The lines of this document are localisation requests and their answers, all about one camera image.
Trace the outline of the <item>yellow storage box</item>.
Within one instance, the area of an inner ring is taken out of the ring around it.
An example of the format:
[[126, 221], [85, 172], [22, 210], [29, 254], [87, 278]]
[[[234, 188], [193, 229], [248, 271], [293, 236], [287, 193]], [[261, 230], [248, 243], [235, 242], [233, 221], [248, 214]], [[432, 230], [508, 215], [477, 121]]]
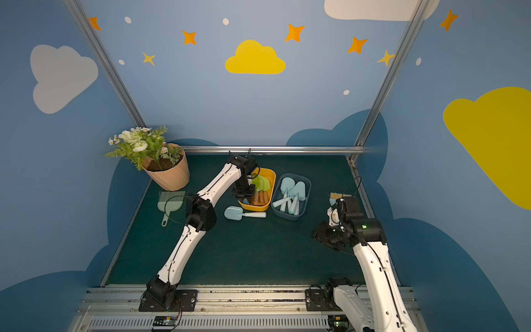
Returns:
[[275, 181], [276, 181], [276, 173], [271, 170], [271, 169], [267, 169], [267, 168], [257, 168], [255, 171], [253, 171], [252, 175], [251, 175], [251, 178], [255, 178], [256, 176], [263, 176], [263, 177], [267, 177], [270, 181], [270, 186], [271, 188], [267, 191], [268, 192], [268, 198], [269, 198], [269, 202], [265, 205], [265, 206], [253, 206], [251, 204], [251, 200], [252, 199], [239, 199], [238, 200], [238, 203], [240, 204], [240, 206], [244, 209], [244, 210], [249, 210], [249, 211], [252, 211], [252, 212], [265, 212], [266, 210], [268, 210], [271, 202], [272, 202], [272, 194], [273, 194], [273, 191], [275, 189]]

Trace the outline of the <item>blue shovel sideways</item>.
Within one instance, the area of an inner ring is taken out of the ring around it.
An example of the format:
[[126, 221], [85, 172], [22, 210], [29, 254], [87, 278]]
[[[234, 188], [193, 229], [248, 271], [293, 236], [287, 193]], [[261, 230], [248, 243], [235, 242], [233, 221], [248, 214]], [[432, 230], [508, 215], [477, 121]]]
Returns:
[[244, 217], [265, 219], [267, 217], [267, 213], [266, 212], [245, 212], [243, 208], [241, 207], [230, 206], [225, 209], [224, 217], [232, 221], [240, 221]]

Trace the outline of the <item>blue shovel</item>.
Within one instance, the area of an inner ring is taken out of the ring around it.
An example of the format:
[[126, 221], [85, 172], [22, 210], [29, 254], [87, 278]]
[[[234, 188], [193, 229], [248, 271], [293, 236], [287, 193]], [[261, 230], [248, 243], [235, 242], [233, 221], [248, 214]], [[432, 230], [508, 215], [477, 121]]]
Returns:
[[[292, 179], [290, 177], [283, 178], [282, 183], [281, 183], [281, 192], [283, 194], [283, 198], [284, 199], [286, 199], [286, 198], [288, 198], [290, 196], [290, 191], [293, 189], [294, 186], [295, 186], [295, 180], [294, 179]], [[289, 199], [286, 202], [282, 203], [280, 205], [279, 211], [287, 213], [286, 210], [289, 209], [289, 207], [291, 206], [291, 203], [292, 203], [292, 199]]]
[[272, 202], [271, 206], [274, 208], [277, 208], [282, 205], [286, 205], [289, 207], [291, 203], [292, 203], [292, 198], [290, 196], [287, 196], [287, 197], [284, 197], [283, 199]]
[[298, 196], [292, 196], [288, 202], [288, 213], [291, 215], [295, 214], [295, 211], [297, 209], [297, 202], [298, 202]]
[[303, 181], [298, 181], [293, 189], [291, 190], [291, 195], [298, 196], [298, 202], [297, 202], [297, 209], [295, 211], [294, 215], [298, 215], [300, 213], [300, 202], [306, 200], [306, 184]]

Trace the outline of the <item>blue-grey storage box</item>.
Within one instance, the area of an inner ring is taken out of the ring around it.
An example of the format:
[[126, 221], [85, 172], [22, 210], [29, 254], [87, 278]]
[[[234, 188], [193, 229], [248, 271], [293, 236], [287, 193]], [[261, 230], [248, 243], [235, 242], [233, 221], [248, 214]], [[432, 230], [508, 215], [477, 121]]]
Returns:
[[297, 221], [298, 219], [300, 219], [305, 214], [305, 212], [307, 210], [307, 207], [308, 207], [308, 204], [309, 204], [309, 196], [310, 196], [310, 193], [311, 193], [312, 184], [311, 184], [311, 181], [308, 178], [303, 177], [301, 175], [297, 175], [297, 174], [293, 174], [293, 173], [282, 174], [280, 176], [280, 178], [279, 178], [279, 181], [276, 184], [275, 190], [273, 191], [272, 202], [280, 200], [280, 199], [283, 199], [283, 194], [281, 192], [281, 183], [282, 183], [283, 178], [285, 178], [285, 177], [290, 177], [290, 178], [294, 179], [295, 180], [295, 184], [298, 181], [303, 181], [306, 184], [306, 200], [300, 202], [300, 213], [298, 215], [291, 215], [291, 214], [288, 213], [288, 209], [286, 210], [287, 213], [284, 213], [284, 212], [280, 212], [279, 211], [280, 206], [279, 207], [272, 207], [271, 205], [270, 206], [272, 208], [272, 211], [278, 217], [287, 219], [289, 221]]

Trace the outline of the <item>green trowel yellow handle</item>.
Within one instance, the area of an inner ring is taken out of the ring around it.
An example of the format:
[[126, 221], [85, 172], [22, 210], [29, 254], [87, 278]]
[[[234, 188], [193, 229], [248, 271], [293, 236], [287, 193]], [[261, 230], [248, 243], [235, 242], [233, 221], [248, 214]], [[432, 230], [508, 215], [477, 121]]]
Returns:
[[261, 176], [256, 176], [255, 178], [253, 178], [251, 180], [251, 184], [253, 184], [255, 186], [255, 190], [257, 192], [261, 192], [264, 190], [264, 184], [263, 184], [263, 181], [261, 179]]

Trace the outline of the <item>green shovel wooden handle back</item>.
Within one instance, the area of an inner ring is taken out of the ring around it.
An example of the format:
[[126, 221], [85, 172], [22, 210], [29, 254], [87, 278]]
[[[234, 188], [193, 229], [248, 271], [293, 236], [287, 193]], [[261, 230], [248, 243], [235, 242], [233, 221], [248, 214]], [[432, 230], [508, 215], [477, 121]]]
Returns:
[[267, 192], [271, 188], [269, 179], [263, 176], [260, 176], [259, 178], [261, 180], [261, 190]]

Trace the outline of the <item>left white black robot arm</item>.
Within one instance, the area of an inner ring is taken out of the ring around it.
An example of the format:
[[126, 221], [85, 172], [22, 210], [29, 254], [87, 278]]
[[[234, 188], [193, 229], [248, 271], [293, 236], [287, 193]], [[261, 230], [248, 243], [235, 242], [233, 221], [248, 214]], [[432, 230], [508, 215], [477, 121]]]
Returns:
[[254, 187], [250, 178], [257, 168], [256, 158], [250, 154], [231, 154], [210, 183], [196, 194], [187, 196], [186, 221], [181, 237], [164, 266], [147, 283], [140, 298], [139, 311], [171, 311], [180, 302], [177, 286], [193, 251], [217, 222], [214, 209], [217, 202], [232, 185], [236, 185], [235, 194], [252, 197]]

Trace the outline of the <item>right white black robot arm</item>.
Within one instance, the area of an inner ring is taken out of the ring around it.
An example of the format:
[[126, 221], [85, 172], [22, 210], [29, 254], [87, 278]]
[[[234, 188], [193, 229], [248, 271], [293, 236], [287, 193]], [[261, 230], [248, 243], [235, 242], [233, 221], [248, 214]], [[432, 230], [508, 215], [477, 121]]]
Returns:
[[383, 226], [377, 219], [364, 218], [356, 203], [354, 196], [336, 199], [313, 238], [337, 252], [352, 250], [364, 275], [371, 307], [363, 303], [347, 279], [331, 279], [325, 298], [346, 315], [355, 331], [416, 331], [392, 271]]

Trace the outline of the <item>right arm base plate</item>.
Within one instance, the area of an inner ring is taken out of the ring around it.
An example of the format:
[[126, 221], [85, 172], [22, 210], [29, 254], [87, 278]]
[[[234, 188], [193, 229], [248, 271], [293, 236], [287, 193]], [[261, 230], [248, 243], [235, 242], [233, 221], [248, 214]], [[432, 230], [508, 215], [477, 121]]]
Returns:
[[307, 311], [335, 311], [337, 309], [330, 295], [319, 285], [312, 285], [305, 290]]

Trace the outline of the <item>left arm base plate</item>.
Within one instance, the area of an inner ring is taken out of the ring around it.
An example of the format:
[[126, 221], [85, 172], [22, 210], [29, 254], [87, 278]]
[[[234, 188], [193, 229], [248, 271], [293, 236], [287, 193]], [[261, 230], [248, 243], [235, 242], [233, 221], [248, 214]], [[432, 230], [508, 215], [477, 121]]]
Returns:
[[197, 295], [197, 290], [170, 289], [162, 293], [147, 290], [141, 295], [138, 311], [192, 312], [195, 310]]

